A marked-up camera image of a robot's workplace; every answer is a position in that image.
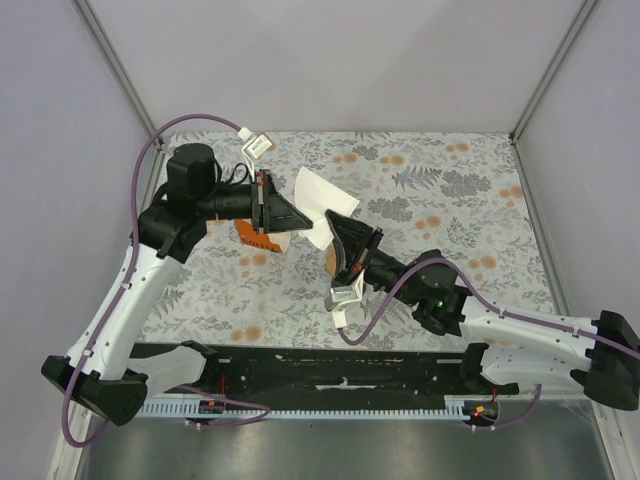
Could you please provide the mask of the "orange coffee filter box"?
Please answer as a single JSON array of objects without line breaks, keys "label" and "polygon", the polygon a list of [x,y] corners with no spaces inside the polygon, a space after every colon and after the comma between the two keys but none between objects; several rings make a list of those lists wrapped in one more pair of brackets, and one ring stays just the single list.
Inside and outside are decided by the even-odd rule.
[{"label": "orange coffee filter box", "polygon": [[292,234],[289,232],[258,233],[252,228],[251,223],[245,219],[236,219],[234,225],[240,242],[256,249],[285,253],[291,242]]}]

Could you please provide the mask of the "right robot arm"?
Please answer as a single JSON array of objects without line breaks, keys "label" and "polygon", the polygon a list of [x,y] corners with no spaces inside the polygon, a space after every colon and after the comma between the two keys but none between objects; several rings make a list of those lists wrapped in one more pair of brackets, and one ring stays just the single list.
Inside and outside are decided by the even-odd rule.
[{"label": "right robot arm", "polygon": [[604,406],[638,410],[639,337],[622,315],[528,313],[482,296],[437,249],[403,264],[380,250],[381,229],[333,210],[325,218],[336,261],[325,305],[346,344],[362,344],[398,301],[428,332],[467,342],[457,377],[469,393],[490,385],[580,388]]}]

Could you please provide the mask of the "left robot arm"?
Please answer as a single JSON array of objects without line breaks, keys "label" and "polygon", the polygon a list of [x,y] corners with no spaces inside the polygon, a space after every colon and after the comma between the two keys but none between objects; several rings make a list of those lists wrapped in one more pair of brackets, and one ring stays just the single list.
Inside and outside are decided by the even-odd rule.
[{"label": "left robot arm", "polygon": [[141,328],[168,282],[206,236],[210,220],[248,219],[258,233],[309,230],[313,222],[276,190],[267,170],[248,183],[221,180],[213,149],[179,146],[166,164],[167,181],[134,216],[125,265],[87,330],[63,356],[49,356],[42,375],[91,412],[123,426],[145,401],[183,384],[198,392],[219,384],[214,350],[186,341],[135,359]]}]

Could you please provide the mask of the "white paper coffee filter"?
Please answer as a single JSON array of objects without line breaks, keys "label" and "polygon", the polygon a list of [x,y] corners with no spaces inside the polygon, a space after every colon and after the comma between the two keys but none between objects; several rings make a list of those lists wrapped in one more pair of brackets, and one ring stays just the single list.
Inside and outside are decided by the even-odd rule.
[{"label": "white paper coffee filter", "polygon": [[313,223],[298,235],[324,251],[334,239],[325,212],[332,210],[349,217],[359,205],[359,200],[302,167],[295,180],[294,205]]}]

